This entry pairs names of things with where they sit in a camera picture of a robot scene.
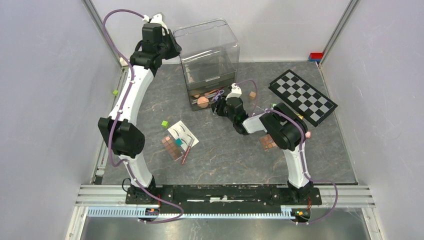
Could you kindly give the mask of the purple eyelash curler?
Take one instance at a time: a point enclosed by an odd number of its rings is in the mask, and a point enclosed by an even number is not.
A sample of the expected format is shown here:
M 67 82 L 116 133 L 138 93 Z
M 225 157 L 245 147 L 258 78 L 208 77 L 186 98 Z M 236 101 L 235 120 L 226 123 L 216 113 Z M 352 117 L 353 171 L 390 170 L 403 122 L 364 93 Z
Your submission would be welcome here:
M 217 101 L 221 95 L 223 95 L 225 93 L 224 89 L 220 89 L 219 91 L 217 91 L 216 95 L 212 98 L 212 101 L 215 102 Z

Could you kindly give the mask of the thin pink lip brush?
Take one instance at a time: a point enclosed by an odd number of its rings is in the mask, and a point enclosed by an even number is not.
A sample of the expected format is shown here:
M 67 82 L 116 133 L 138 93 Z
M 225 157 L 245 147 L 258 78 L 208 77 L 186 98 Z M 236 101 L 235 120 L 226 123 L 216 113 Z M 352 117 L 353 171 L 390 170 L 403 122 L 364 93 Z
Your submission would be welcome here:
M 212 91 L 205 92 L 205 93 L 204 93 L 204 96 L 205 96 L 205 97 L 208 97 L 209 95 L 214 95 L 214 94 L 216 94 L 218 91 L 219 91 L 219 89 L 214 89 L 214 90 L 212 90 Z

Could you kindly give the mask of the round peach powder puff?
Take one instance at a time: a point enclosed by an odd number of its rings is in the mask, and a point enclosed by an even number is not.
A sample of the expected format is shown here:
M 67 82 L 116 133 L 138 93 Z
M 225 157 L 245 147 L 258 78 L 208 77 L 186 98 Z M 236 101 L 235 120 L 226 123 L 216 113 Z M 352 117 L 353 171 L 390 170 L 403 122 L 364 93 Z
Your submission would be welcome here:
M 209 106 L 209 99 L 205 96 L 201 96 L 197 99 L 197 106 L 204 109 Z

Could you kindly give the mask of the orange blush palette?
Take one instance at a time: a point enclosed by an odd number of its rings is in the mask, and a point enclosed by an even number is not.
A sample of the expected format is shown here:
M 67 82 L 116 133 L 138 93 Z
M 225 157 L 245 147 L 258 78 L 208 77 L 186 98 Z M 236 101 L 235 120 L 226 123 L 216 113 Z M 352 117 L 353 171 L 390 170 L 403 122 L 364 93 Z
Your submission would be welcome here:
M 265 151 L 275 148 L 277 146 L 269 134 L 260 137 L 259 142 Z

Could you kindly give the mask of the clear acrylic drawer organizer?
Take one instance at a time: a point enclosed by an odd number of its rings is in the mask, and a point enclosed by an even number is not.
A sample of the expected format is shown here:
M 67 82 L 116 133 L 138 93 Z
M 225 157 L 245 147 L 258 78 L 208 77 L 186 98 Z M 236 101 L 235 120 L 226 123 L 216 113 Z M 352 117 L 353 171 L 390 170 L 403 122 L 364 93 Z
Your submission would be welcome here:
M 189 105 L 199 111 L 193 95 L 223 89 L 236 82 L 240 45 L 228 22 L 216 18 L 179 27 L 173 31 L 181 46 L 180 65 Z

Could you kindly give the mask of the brown eyeshadow palette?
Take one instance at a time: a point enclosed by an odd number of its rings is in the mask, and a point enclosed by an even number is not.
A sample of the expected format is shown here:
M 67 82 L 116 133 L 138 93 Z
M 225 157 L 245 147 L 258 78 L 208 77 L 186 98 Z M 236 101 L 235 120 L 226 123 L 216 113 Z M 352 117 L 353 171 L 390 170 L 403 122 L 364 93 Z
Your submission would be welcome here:
M 183 157 L 181 148 L 176 144 L 171 135 L 164 137 L 161 140 L 161 143 L 174 161 L 177 161 Z

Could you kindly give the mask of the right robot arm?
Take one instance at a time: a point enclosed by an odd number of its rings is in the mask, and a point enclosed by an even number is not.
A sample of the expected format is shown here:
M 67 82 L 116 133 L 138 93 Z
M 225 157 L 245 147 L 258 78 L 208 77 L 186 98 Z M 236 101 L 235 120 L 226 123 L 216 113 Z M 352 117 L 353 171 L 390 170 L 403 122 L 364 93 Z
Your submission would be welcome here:
M 269 134 L 285 157 L 289 199 L 295 204 L 302 204 L 309 198 L 314 186 L 304 153 L 308 127 L 288 106 L 281 102 L 265 109 L 264 113 L 248 116 L 241 98 L 221 96 L 210 107 L 214 114 L 229 119 L 241 135 L 260 131 Z

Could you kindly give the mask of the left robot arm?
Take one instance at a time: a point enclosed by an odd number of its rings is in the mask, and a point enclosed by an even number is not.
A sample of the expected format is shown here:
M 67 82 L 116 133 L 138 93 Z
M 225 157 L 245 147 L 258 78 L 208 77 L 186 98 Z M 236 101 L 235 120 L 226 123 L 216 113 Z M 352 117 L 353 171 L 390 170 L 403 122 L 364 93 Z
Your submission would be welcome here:
M 130 178 L 130 191 L 138 192 L 145 204 L 157 198 L 156 183 L 143 156 L 145 135 L 137 128 L 139 108 L 163 60 L 180 55 L 181 47 L 164 23 L 145 23 L 142 39 L 126 59 L 128 77 L 116 105 L 108 117 L 98 121 L 114 167 L 124 165 Z

